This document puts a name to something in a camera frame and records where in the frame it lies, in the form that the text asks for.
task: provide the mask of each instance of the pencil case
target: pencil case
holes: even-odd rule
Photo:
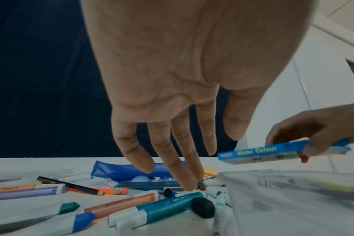
[[[257,147],[254,149],[244,149],[232,152],[221,152],[217,156],[219,160],[230,164],[246,164],[265,161],[279,161],[295,159],[302,156],[302,151],[309,140],[296,141],[291,143],[280,143],[265,147]],[[346,154],[351,150],[348,139],[343,139],[334,143],[328,150],[319,154]]]
[[[138,170],[133,165],[116,165],[96,161],[90,175],[101,178],[110,178],[117,182],[122,180],[130,180],[139,175],[147,177],[172,178],[172,175],[166,169],[164,163],[156,163],[154,172],[147,174]]]

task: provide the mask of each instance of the black pencil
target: black pencil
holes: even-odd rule
[[[71,184],[71,183],[66,183],[60,180],[54,180],[51,178],[46,178],[46,177],[42,177],[39,176],[37,178],[38,181],[45,181],[45,182],[50,182],[50,183],[56,183],[56,184],[65,184],[65,186],[67,186],[68,188],[72,188],[72,189],[77,189],[77,190],[81,190],[85,193],[88,194],[92,194],[92,195],[103,195],[102,191],[96,190],[96,189],[92,189],[92,188],[88,188],[88,187],[84,187],[84,186],[80,186],[77,184]]]

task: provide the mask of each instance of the blue marker cap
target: blue marker cap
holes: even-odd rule
[[[91,212],[86,212],[86,213],[76,215],[75,221],[73,222],[72,233],[88,227],[95,218],[96,218],[96,214]]]

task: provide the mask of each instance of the green marker cap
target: green marker cap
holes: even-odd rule
[[[80,204],[76,203],[76,202],[72,202],[72,203],[63,203],[60,206],[60,211],[59,211],[59,215],[62,214],[67,214],[70,212],[74,212],[75,210],[77,210],[80,207]]]

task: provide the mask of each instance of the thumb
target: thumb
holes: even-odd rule
[[[341,123],[331,123],[310,137],[309,143],[303,150],[303,154],[308,157],[317,156],[328,149],[333,143],[347,138],[344,130]]]

